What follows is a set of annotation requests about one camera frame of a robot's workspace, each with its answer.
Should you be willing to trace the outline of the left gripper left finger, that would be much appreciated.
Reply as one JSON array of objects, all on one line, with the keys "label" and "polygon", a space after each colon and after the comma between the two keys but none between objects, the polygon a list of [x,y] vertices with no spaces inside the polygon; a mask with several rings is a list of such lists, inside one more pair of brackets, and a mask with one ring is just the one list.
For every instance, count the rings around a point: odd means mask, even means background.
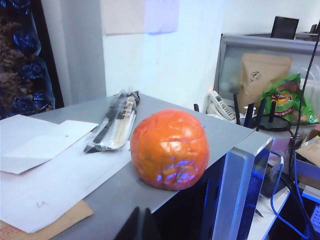
[{"label": "left gripper left finger", "polygon": [[114,240],[134,240],[137,235],[140,208],[136,207],[117,233]]}]

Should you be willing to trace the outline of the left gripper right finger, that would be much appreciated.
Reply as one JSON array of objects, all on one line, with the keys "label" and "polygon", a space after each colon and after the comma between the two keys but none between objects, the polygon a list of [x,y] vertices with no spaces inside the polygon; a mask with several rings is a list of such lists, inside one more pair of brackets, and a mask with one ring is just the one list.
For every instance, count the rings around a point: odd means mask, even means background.
[{"label": "left gripper right finger", "polygon": [[146,208],[142,221],[143,240],[161,240],[160,232],[149,208]]}]

